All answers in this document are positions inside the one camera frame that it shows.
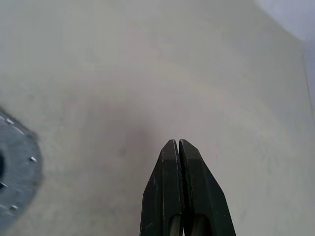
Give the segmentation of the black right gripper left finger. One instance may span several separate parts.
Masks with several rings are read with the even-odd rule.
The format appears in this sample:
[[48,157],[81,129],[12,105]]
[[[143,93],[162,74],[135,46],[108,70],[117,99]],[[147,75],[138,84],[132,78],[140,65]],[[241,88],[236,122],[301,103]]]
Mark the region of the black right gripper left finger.
[[139,236],[183,235],[183,185],[175,140],[161,149],[142,198]]

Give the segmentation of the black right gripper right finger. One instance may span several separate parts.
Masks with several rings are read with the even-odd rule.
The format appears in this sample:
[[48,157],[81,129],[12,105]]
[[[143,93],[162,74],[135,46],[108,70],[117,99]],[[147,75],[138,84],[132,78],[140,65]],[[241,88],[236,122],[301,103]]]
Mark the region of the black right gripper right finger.
[[199,150],[180,140],[185,236],[236,236],[225,195]]

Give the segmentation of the grey metal rotor disc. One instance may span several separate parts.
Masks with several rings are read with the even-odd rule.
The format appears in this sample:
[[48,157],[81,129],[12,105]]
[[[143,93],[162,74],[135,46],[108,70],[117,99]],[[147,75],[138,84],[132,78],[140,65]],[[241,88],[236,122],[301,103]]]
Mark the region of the grey metal rotor disc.
[[36,135],[0,108],[0,234],[31,204],[41,180]]

